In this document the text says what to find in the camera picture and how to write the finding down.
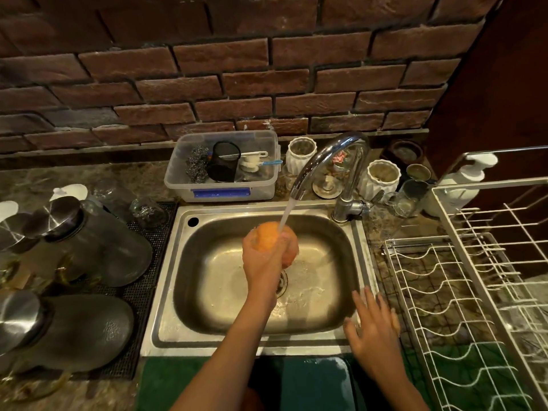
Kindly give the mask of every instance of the brick wall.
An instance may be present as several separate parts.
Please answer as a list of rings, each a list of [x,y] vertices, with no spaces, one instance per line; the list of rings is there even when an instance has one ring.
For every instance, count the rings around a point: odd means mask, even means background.
[[[0,153],[419,128],[497,0],[0,0]]]

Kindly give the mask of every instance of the clear plastic box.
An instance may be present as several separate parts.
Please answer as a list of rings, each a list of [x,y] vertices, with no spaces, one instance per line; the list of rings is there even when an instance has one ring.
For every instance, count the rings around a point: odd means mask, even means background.
[[[213,149],[217,141],[232,141],[242,153],[267,151],[268,161],[280,158],[278,136],[274,131],[225,131],[186,134],[177,140],[169,160],[165,185],[175,191],[185,202],[243,202],[269,200],[274,197],[279,165],[263,165],[257,173],[245,173],[245,181],[218,183],[190,183],[186,174],[186,160],[192,150],[200,145]]]

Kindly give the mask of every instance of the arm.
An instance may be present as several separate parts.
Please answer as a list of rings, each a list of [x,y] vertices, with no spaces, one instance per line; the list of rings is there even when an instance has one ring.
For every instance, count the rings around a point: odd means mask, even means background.
[[[266,322],[276,305],[276,287],[282,255],[289,240],[285,234],[268,254],[253,249],[252,230],[243,241],[243,265],[248,296],[238,317],[198,374],[185,388],[171,411],[238,410],[242,404],[255,353]]]
[[[367,305],[363,303],[358,292],[352,292],[360,316],[361,334],[358,335],[350,319],[346,319],[344,323],[344,331],[354,356],[377,383],[394,410],[428,410],[419,391],[407,378],[398,336],[392,327],[390,309],[380,294],[377,304],[369,287],[366,287],[365,293]]]

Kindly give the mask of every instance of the sink drain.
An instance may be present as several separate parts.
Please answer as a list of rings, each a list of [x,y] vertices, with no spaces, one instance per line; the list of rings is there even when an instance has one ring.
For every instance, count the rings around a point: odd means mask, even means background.
[[[278,288],[276,289],[276,297],[280,298],[281,296],[283,296],[285,290],[287,290],[287,274],[284,270],[282,270],[282,273],[279,275]]]

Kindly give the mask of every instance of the sink basin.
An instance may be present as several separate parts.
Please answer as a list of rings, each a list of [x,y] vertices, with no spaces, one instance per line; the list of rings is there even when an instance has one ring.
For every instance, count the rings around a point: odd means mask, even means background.
[[[212,354],[247,296],[242,239],[279,220],[285,202],[180,207],[170,236],[143,356]],[[337,354],[349,347],[341,327],[354,314],[352,290],[376,288],[361,221],[329,218],[333,200],[298,202],[287,224],[300,252],[280,277],[278,299],[259,353]]]

